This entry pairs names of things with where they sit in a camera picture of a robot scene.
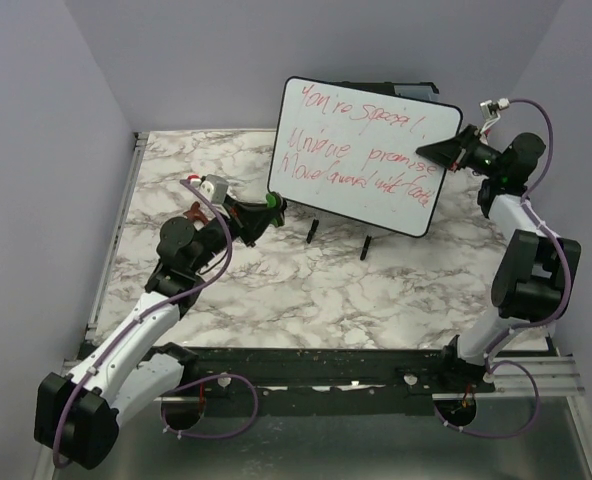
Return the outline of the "white whiteboard with red writing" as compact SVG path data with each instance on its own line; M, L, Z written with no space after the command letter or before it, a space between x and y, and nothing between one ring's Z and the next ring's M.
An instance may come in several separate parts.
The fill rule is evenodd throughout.
M310 208L420 238L446 170L416 151L453 137L462 121L453 105L291 77L267 188Z

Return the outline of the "green round eraser pad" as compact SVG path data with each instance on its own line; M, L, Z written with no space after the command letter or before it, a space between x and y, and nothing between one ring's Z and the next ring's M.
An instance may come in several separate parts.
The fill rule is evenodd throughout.
M270 211L270 223L276 227L285 225L286 202L277 192L268 192L266 194L266 203Z

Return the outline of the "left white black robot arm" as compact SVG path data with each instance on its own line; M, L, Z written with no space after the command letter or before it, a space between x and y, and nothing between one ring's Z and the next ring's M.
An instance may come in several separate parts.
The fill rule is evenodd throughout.
M68 373L50 373L39 384L34 438L51 449L55 468L97 467L144 405L165 391L185 395L196 387L193 365L151 348L215 283L201 270L219 253L229 264L235 240L254 246L269 226L283 225L286 209L275 192L261 203L226 196L204 204L214 215L206 225L197 228L184 216L162 225L156 266L119 327Z

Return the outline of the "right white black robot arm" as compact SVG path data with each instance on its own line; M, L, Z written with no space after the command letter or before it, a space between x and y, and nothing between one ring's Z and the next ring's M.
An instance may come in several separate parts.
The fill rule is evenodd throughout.
M567 308L581 246L555 234L527 194L527 181L545 149L538 135L521 133L497 151L483 142L478 128L468 126L416 150L450 171L469 169L482 176L477 204L507 242L492 281L490 308L444 348L445 361L436 367L437 382L447 391L461 390L473 373L482 376L520 332L556 321Z

